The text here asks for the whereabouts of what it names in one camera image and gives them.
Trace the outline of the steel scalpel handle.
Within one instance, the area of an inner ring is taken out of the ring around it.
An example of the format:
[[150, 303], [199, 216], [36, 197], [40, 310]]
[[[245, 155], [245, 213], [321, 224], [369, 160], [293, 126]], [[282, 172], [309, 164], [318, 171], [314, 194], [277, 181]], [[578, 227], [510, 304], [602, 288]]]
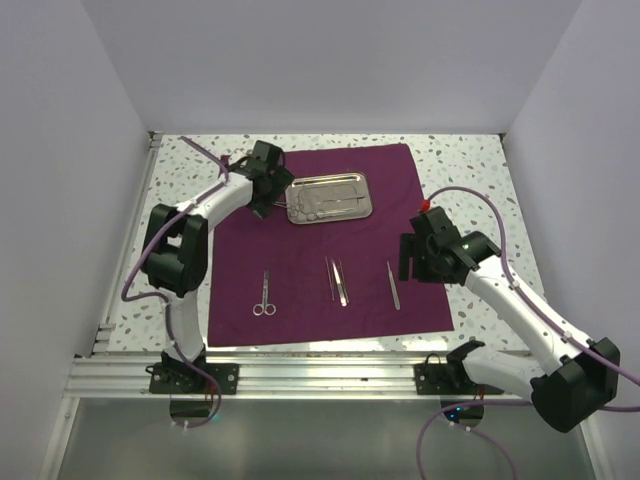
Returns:
[[396, 285], [396, 282], [395, 282], [393, 271], [391, 269], [390, 262], [387, 261], [386, 262], [386, 266], [387, 266], [387, 274], [388, 274], [388, 279], [389, 279], [390, 290], [391, 290], [391, 295], [392, 295], [392, 299], [393, 299], [394, 308], [396, 309], [396, 311], [399, 311], [401, 309], [401, 302], [400, 302], [400, 298], [399, 298], [399, 294], [398, 294], [398, 290], [397, 290], [397, 285]]

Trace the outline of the steel wide tweezers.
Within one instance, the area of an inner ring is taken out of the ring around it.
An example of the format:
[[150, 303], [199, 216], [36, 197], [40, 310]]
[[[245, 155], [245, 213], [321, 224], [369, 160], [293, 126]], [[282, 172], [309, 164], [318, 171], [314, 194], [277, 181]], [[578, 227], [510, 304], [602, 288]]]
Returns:
[[346, 307], [349, 305], [349, 296], [342, 264], [340, 261], [336, 262], [332, 259], [331, 268], [333, 270], [335, 288], [338, 292], [340, 304], [342, 307]]

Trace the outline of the steel forceps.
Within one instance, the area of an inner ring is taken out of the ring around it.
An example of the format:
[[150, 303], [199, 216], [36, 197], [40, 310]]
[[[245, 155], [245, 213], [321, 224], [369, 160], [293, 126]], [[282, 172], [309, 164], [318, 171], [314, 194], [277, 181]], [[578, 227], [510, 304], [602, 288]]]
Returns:
[[331, 301], [333, 302], [333, 301], [335, 301], [335, 289], [334, 289], [334, 283], [333, 283], [333, 274], [332, 274], [332, 271], [331, 271], [331, 267], [329, 265], [328, 256], [325, 256], [325, 266], [326, 266], [326, 272], [327, 272], [327, 277], [328, 277], [328, 282], [329, 282]]

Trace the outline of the steel ring-handled scissors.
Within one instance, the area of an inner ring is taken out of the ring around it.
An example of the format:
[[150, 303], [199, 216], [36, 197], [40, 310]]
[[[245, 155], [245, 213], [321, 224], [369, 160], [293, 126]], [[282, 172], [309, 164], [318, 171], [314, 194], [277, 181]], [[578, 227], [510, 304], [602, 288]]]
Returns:
[[252, 308], [254, 316], [273, 316], [277, 311], [277, 307], [269, 301], [269, 269], [264, 271], [261, 300]]

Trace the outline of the steel ring-handled hemostat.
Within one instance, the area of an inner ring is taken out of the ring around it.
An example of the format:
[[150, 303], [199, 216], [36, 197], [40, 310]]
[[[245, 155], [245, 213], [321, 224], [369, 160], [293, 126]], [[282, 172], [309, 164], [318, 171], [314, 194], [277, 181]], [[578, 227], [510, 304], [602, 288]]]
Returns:
[[284, 199], [276, 201], [275, 206], [284, 208], [288, 220], [294, 225], [307, 224], [320, 219], [318, 205], [305, 186], [289, 186], [285, 190]]

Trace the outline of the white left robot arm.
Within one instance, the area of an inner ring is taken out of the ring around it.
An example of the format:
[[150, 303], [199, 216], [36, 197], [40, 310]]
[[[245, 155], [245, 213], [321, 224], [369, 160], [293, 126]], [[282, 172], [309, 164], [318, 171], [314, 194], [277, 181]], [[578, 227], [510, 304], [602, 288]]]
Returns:
[[264, 141], [225, 164], [193, 140], [180, 139], [213, 160], [220, 169], [219, 178], [186, 201], [153, 207], [143, 251], [132, 273], [144, 273], [153, 288], [142, 296], [155, 296], [163, 304], [167, 344], [156, 376], [173, 379], [182, 390], [193, 393], [213, 379], [204, 365], [197, 308], [198, 290], [208, 270], [209, 234], [242, 208], [266, 218], [294, 175], [285, 166], [284, 151]]

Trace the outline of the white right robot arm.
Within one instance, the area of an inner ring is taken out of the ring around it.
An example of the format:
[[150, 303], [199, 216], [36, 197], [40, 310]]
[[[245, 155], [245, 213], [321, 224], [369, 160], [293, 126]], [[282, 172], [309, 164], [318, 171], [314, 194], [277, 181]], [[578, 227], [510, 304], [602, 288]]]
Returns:
[[483, 300], [529, 348], [511, 356], [469, 340], [437, 362], [414, 368], [416, 389], [441, 395], [470, 394], [488, 386], [532, 403], [553, 429], [566, 433], [617, 394], [620, 350], [571, 325], [515, 272], [483, 233], [460, 234], [435, 207], [412, 218], [400, 237], [399, 278], [458, 284]]

